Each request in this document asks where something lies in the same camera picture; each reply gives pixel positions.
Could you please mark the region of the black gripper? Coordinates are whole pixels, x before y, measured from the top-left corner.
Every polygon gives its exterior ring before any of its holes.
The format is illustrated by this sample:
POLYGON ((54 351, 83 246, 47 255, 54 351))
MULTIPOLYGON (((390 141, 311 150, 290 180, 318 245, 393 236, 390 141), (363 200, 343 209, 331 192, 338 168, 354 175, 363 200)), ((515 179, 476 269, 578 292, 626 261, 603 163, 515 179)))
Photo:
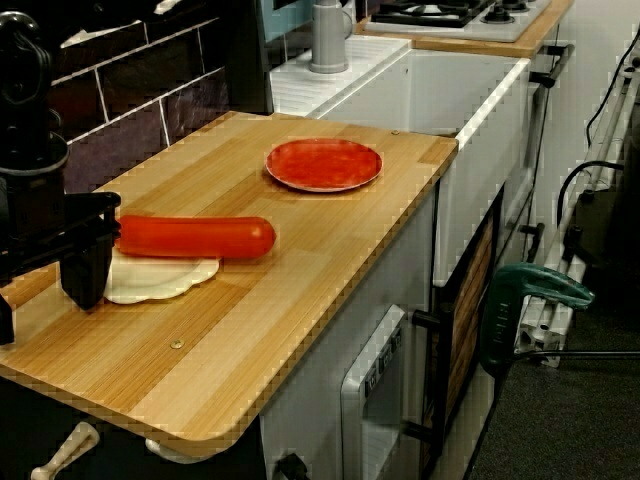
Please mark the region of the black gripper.
MULTIPOLYGON (((60 170, 1 174, 1 278, 12 280, 60 263, 63 291, 82 310, 103 298, 120 236, 112 192, 67 194, 60 170)), ((0 296, 0 345, 15 341, 13 310, 0 296)))

